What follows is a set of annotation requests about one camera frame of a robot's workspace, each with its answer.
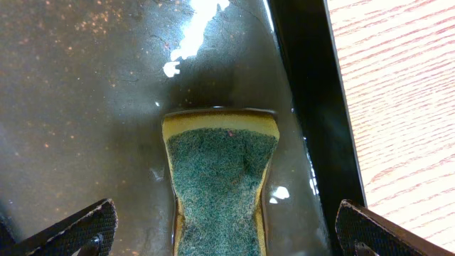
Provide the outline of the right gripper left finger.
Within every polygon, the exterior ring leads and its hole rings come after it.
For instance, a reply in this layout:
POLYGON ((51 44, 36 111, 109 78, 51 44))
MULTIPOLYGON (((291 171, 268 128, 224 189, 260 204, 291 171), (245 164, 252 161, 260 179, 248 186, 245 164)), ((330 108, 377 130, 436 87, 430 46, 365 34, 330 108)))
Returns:
POLYGON ((117 227, 114 202, 105 198, 19 243, 1 225, 1 254, 108 256, 117 227))

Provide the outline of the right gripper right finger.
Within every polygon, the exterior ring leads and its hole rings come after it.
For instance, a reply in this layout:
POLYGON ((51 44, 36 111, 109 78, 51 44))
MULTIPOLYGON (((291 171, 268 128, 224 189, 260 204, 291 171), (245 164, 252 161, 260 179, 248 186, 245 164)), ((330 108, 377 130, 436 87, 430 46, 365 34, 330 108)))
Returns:
POLYGON ((439 247, 350 200, 342 200, 336 234, 344 255, 451 256, 439 247))

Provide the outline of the green and yellow sponge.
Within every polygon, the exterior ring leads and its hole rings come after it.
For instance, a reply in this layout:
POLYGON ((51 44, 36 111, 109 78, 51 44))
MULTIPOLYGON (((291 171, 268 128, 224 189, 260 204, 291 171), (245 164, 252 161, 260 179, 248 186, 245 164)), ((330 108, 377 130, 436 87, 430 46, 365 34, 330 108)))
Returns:
POLYGON ((171 113, 162 135, 176 198, 175 255, 266 255, 262 189, 279 130, 271 112, 171 113))

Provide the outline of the black rectangular water tray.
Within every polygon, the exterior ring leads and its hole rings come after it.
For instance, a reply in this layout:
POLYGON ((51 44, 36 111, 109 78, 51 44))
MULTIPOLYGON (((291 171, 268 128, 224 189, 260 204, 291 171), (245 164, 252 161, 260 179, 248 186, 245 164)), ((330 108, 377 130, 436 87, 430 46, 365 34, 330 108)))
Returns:
POLYGON ((110 198, 113 255, 170 255, 161 133, 183 110, 271 111, 270 255, 340 255, 365 204, 326 1, 2 1, 1 219, 22 241, 110 198))

